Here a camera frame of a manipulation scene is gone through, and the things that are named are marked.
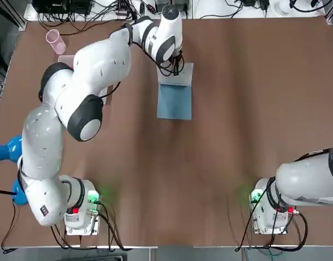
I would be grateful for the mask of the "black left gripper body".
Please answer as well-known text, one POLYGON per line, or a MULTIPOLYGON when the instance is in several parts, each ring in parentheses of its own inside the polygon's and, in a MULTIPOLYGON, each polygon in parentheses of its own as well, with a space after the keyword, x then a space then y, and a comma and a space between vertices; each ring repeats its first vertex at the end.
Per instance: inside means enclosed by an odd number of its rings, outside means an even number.
POLYGON ((183 58, 183 53, 180 52, 178 55, 174 56, 172 55, 169 59, 168 62, 170 63, 170 72, 181 72, 184 68, 184 58, 183 58))

